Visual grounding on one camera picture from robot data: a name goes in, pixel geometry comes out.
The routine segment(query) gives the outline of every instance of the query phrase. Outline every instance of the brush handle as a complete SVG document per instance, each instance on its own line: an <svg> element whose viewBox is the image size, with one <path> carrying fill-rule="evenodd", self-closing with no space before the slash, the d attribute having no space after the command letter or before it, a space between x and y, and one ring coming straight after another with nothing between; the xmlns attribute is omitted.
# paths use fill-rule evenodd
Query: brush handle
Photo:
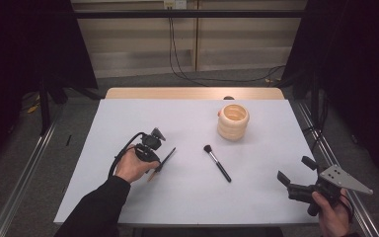
<svg viewBox="0 0 379 237"><path fill-rule="evenodd" d="M226 180L230 183L232 182L232 179L230 179L230 176L227 174L227 172L224 170L223 166L221 166L220 162L217 162L217 167L220 169L221 173L224 175Z"/></svg>

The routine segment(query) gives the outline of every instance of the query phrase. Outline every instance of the human hand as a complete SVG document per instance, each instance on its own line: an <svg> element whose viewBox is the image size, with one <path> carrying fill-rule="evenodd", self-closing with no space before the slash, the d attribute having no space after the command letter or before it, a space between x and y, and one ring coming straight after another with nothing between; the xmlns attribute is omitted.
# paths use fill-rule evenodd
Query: human hand
<svg viewBox="0 0 379 237"><path fill-rule="evenodd" d="M136 156L133 147L134 145L128 146L127 152L125 152L121 160L119 160L115 169L115 175L126 180L130 184L140 179L146 171L155 169L160 165L158 161L141 161Z"/></svg>
<svg viewBox="0 0 379 237"><path fill-rule="evenodd" d="M346 195L346 191L341 189L341 194ZM321 208L319 213L319 225L324 237L340 237L349 232L348 212L342 204L337 204L334 208L321 194L312 193L313 200ZM341 196L341 201L348 205L345 197Z"/></svg>

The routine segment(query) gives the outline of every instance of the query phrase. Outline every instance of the metal rail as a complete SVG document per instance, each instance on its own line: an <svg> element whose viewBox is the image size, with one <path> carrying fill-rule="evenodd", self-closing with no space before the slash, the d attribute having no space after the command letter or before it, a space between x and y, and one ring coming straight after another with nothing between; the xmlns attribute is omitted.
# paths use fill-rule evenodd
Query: metal rail
<svg viewBox="0 0 379 237"><path fill-rule="evenodd" d="M312 127L313 122L311 119L311 113L309 108L306 106L304 102L299 103L299 108L302 113L302 116L306 120L307 124ZM315 139L318 139L318 145L320 150L323 153L323 156L325 157L325 160L330 165L339 165L341 166L340 162L338 161L337 157L335 156L334 152L332 151L331 147L329 146L328 141L326 140L325 136L323 134L319 135L319 131L316 129L312 130L312 134L315 137ZM358 221L359 225L361 226L362 231L364 232L365 236L367 237L379 237L379 232L371 219L370 214L367 211L367 208L365 207L364 203L362 203L359 196L354 191L347 191L348 198L351 202L351 204L355 207L355 219Z"/></svg>
<svg viewBox="0 0 379 237"><path fill-rule="evenodd" d="M60 118L63 108L64 106L60 106L57 109L50 128L43 136L38 139L36 148L33 151L33 154L30 156L30 160L24 168L23 174L21 175L20 179L17 182L17 185L12 190L10 197L0 212L0 237L5 236L8 231L8 228L18 210L18 207L21 204L21 201L23 200L24 194L26 193L27 187L29 186L29 183L45 151L45 148L47 147L47 144L53 135L55 125Z"/></svg>

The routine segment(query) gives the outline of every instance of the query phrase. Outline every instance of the brush bristles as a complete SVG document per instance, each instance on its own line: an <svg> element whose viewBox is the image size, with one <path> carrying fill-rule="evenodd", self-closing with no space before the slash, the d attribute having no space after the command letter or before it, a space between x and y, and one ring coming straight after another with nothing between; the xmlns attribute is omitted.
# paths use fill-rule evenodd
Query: brush bristles
<svg viewBox="0 0 379 237"><path fill-rule="evenodd" d="M207 153L210 153L212 151L211 150L211 146L210 145L204 146L204 151L207 152Z"/></svg>

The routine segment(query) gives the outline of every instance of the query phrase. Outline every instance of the wall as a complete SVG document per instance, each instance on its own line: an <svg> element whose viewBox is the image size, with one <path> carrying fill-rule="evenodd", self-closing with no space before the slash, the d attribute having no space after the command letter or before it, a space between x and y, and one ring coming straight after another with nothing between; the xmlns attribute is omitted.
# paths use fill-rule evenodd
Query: wall
<svg viewBox="0 0 379 237"><path fill-rule="evenodd" d="M73 0L75 10L160 10L163 1ZM298 1L188 0L188 9L302 10ZM78 20L97 78L171 72L168 19ZM184 71L285 64L299 19L173 19Z"/></svg>

